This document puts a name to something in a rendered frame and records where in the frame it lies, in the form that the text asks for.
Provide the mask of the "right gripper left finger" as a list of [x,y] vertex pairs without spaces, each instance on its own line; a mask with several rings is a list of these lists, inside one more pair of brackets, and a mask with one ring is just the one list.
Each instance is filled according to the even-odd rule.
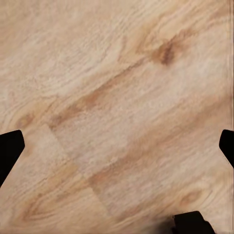
[[25,148],[21,130],[0,135],[0,187]]

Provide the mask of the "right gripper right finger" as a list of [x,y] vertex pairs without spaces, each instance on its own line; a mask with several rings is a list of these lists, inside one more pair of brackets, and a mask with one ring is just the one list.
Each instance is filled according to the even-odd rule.
[[234,131],[223,130],[219,147],[234,168]]

